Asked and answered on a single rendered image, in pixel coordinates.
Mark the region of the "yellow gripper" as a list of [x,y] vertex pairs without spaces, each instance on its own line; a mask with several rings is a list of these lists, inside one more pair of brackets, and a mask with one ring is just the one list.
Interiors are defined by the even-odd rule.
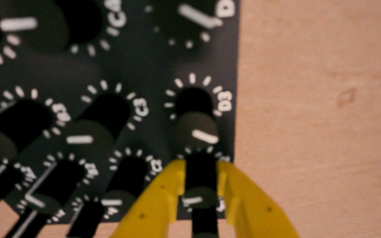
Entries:
[[[235,238],[301,238],[285,210],[233,164],[215,163],[218,195]],[[152,181],[108,238],[168,238],[183,194],[186,161],[170,162]]]

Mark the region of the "black knob box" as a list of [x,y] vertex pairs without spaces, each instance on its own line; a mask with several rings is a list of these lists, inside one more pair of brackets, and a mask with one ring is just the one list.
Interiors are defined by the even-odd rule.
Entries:
[[0,199],[18,215],[0,238],[57,224],[93,238],[174,160],[176,221],[219,238],[243,12],[244,0],[0,0]]

